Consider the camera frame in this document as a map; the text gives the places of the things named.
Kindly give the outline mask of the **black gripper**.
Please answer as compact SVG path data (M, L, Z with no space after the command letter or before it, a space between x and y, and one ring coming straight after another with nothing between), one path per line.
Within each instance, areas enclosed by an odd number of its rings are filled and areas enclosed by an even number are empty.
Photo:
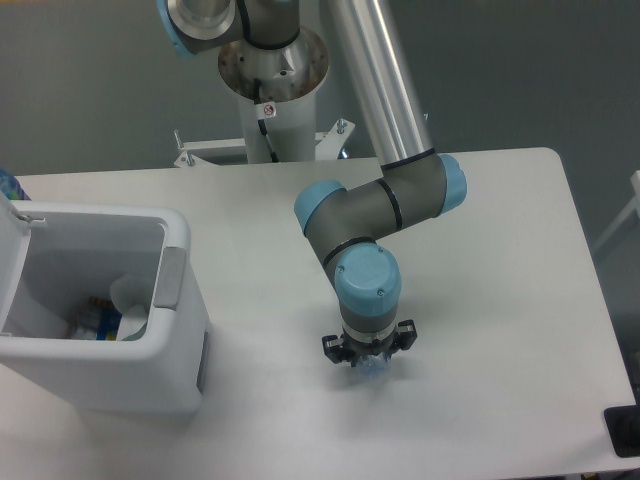
M399 322L396 328L381 338L343 327L343 334L327 335L321 339L324 355L334 364L354 365L356 358L364 356L391 357L399 351L409 350L416 340L416 326L413 319Z

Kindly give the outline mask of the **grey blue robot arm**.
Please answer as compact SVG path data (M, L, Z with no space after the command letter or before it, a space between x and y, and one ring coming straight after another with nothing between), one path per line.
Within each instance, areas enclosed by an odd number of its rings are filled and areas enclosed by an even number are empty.
M173 48L185 56L217 50L218 69L236 97L251 163L311 161L315 94L328 74L322 39L304 27L296 1L160 1ZM294 212L339 302L342 331L324 354L352 366L408 350L415 324L398 321L401 274L383 237L438 217L465 199L457 161L436 152L386 1L328 5L343 46L381 176L349 189L319 181Z

